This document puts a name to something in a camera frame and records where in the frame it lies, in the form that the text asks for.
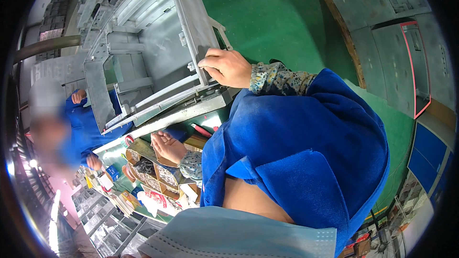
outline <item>pink wall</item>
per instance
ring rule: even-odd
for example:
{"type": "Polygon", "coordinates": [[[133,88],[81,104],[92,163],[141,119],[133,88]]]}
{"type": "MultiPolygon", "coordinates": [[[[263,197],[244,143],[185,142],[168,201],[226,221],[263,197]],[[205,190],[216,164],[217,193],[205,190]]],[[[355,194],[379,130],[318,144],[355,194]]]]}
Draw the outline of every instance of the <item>pink wall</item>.
{"type": "Polygon", "coordinates": [[[70,184],[65,184],[64,179],[62,178],[54,178],[54,177],[49,177],[48,178],[49,183],[53,187],[54,191],[60,190],[60,202],[65,206],[65,208],[68,211],[68,215],[66,216],[66,219],[70,226],[73,229],[76,229],[78,224],[81,223],[80,219],[78,218],[77,215],[77,209],[75,208],[75,204],[72,201],[72,194],[77,192],[78,189],[80,189],[81,186],[78,186],[75,189],[72,189],[71,183],[70,184]]]}

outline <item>blue uniform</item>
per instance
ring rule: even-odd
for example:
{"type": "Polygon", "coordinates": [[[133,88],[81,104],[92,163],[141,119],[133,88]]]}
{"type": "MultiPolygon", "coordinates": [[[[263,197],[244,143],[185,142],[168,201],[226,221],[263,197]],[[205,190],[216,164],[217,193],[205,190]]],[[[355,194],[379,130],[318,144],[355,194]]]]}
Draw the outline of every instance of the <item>blue uniform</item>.
{"type": "MultiPolygon", "coordinates": [[[[110,91],[109,95],[115,113],[120,114],[121,108],[116,99],[114,90],[110,91]]],[[[68,97],[66,100],[65,118],[68,119],[72,125],[72,133],[71,136],[62,143],[60,152],[65,162],[73,168],[79,165],[88,166],[86,164],[86,157],[93,153],[93,149],[101,147],[112,140],[116,140],[126,134],[133,126],[133,123],[130,122],[124,125],[123,128],[117,128],[106,135],[101,135],[95,121],[92,107],[84,107],[87,102],[88,99],[85,98],[81,103],[74,104],[72,102],[72,96],[68,97]]]]}
{"type": "Polygon", "coordinates": [[[222,206],[225,176],[256,184],[297,225],[336,228],[336,255],[361,226],[389,171],[384,125],[335,73],[302,96],[243,89],[202,153],[201,206],[222,206]]]}

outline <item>wooden pallet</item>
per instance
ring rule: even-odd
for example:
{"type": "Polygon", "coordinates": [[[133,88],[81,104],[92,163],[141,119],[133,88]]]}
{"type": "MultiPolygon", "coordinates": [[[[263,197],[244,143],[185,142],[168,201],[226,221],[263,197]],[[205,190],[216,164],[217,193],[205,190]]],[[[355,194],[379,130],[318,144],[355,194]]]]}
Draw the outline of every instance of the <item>wooden pallet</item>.
{"type": "Polygon", "coordinates": [[[324,1],[327,4],[328,9],[330,9],[330,12],[333,15],[333,18],[335,19],[336,23],[340,27],[341,35],[343,36],[344,43],[346,43],[347,51],[349,52],[349,55],[351,55],[352,61],[355,66],[355,71],[357,73],[357,79],[359,80],[359,86],[362,89],[366,89],[367,86],[365,84],[364,72],[362,71],[362,65],[360,64],[359,56],[357,55],[357,51],[355,50],[355,45],[352,41],[351,34],[349,33],[349,30],[347,29],[346,23],[344,23],[344,20],[341,17],[341,14],[338,11],[335,3],[333,3],[333,0],[324,0],[324,1]]]}

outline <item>worker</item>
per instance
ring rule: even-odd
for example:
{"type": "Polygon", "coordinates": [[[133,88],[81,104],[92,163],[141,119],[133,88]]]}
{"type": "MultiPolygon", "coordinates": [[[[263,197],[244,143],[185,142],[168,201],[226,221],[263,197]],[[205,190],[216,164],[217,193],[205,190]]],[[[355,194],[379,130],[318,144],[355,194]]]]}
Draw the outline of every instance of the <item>worker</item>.
{"type": "Polygon", "coordinates": [[[198,63],[242,91],[202,154],[152,134],[156,151],[202,187],[201,208],[151,236],[142,258],[336,257],[365,220],[389,170],[381,119],[329,69],[270,63],[220,49],[198,63]]]}
{"type": "MultiPolygon", "coordinates": [[[[29,92],[32,122],[30,132],[39,151],[57,152],[65,165],[47,167],[50,172],[75,172],[80,165],[101,169],[102,161],[92,152],[127,133],[132,123],[101,135],[85,90],[75,90],[66,100],[62,86],[53,78],[42,78],[29,92]]],[[[109,92],[115,114],[121,113],[115,90],[109,92]]]]}

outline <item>surgical mask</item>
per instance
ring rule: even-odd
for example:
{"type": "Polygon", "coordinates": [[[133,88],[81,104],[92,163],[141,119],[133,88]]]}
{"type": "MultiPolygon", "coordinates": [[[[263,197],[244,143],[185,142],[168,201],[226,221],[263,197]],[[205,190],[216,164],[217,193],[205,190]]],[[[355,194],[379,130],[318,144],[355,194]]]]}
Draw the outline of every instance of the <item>surgical mask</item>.
{"type": "Polygon", "coordinates": [[[152,258],[333,258],[336,228],[313,229],[234,209],[187,209],[138,250],[152,258]]]}

